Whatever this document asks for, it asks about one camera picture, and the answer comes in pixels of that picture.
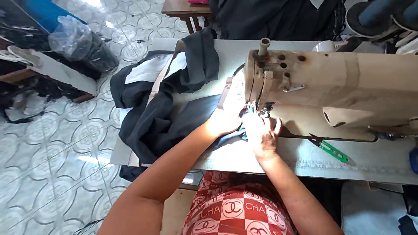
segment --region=plastic bag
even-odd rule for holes
[[[58,16],[58,22],[58,27],[48,36],[53,51],[70,61],[82,61],[101,73],[119,65],[110,48],[87,25],[70,15]]]
[[[70,15],[58,16],[58,22],[58,27],[48,36],[49,46],[70,61],[82,60],[92,45],[90,28]]]

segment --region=red and white checkered top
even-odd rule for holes
[[[182,235],[294,235],[296,229],[266,176],[208,171]]]

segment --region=woman's right hand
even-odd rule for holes
[[[245,126],[248,143],[253,148],[259,163],[279,157],[276,152],[276,144],[282,127],[281,118],[277,120],[274,130],[269,118],[262,118],[256,113],[244,114],[242,123]]]

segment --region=sewing machine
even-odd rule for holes
[[[256,112],[282,117],[292,134],[369,141],[374,138],[367,131],[418,134],[418,56],[281,51],[269,45],[263,38],[259,50],[248,52],[241,75],[245,101]]]

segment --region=tiled floor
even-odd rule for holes
[[[154,38],[188,35],[184,22],[161,14],[163,0],[58,0],[56,3],[111,38],[118,70],[139,61]],[[81,103],[33,97],[35,121],[0,124],[0,234],[72,235],[103,218],[129,182],[109,164],[120,128],[107,74],[99,96]],[[83,234],[95,234],[99,225]]]

